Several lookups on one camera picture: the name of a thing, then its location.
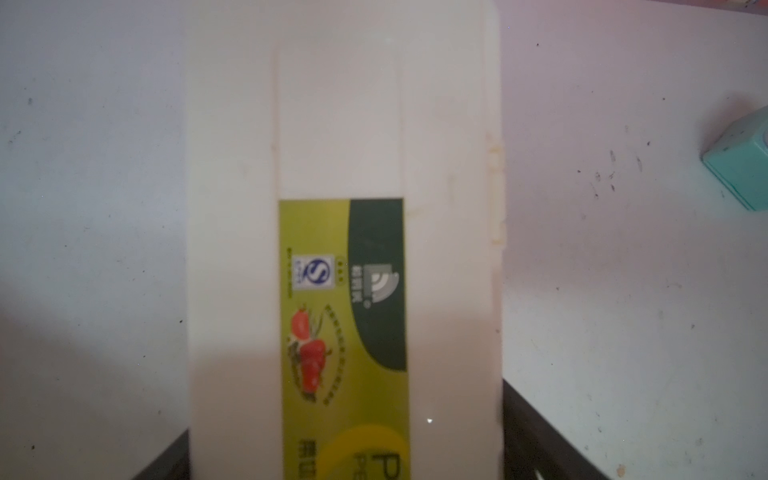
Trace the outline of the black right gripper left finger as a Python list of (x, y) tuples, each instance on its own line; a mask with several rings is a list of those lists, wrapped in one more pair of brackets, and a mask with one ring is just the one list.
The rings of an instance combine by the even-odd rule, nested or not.
[(189, 431), (184, 431), (157, 458), (137, 473), (134, 480), (190, 480)]

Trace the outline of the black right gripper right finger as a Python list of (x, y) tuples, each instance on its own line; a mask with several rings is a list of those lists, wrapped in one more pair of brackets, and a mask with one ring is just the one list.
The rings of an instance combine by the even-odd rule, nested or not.
[(502, 393), (504, 479), (607, 479), (506, 380)]

